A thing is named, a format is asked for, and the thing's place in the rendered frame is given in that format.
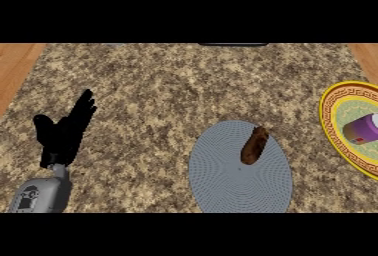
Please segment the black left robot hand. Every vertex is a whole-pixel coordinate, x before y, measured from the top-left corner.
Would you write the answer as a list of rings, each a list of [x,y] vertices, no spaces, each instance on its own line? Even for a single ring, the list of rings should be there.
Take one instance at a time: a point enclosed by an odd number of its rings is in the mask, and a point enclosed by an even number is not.
[[[75,159],[83,135],[96,112],[93,92],[87,89],[67,116],[53,122],[49,116],[37,114],[33,118],[37,141],[43,146],[40,167],[53,164],[68,166]]]

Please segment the grey round placemat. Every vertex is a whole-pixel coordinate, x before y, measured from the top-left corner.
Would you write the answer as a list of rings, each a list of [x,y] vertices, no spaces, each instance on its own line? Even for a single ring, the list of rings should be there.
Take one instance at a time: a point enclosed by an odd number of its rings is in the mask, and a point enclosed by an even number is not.
[[[254,127],[247,121],[220,121],[195,142],[189,184],[204,213],[285,213],[288,210],[292,172],[273,137],[256,163],[241,162],[241,150]]]

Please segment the yellow patterned plate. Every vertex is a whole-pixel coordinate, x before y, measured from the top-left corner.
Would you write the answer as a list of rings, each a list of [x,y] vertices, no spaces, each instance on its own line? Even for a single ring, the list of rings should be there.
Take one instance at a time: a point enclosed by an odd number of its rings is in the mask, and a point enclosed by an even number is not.
[[[343,158],[378,180],[378,86],[359,81],[332,85],[320,98],[319,119]]]

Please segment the purple can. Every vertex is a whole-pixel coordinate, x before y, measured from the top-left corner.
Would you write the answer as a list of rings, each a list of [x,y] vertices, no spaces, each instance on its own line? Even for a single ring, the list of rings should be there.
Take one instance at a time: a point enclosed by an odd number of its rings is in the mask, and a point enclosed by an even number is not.
[[[378,113],[371,113],[347,123],[343,127],[346,139],[356,145],[378,140]]]

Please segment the brown sweet potato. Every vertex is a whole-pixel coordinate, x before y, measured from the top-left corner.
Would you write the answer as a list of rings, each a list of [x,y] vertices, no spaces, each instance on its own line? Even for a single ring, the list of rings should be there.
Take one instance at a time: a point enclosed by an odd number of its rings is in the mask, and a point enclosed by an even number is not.
[[[269,132],[263,126],[258,126],[253,129],[253,134],[248,138],[248,141],[244,145],[241,151],[241,162],[247,165],[253,165],[258,160],[266,143],[269,140]]]

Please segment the dark appliance edge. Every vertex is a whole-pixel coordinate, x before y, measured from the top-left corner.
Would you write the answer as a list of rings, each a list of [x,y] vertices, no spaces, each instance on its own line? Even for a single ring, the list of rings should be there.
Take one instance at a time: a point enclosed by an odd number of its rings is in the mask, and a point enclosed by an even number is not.
[[[220,47],[263,47],[269,43],[198,43],[202,46],[220,46]]]

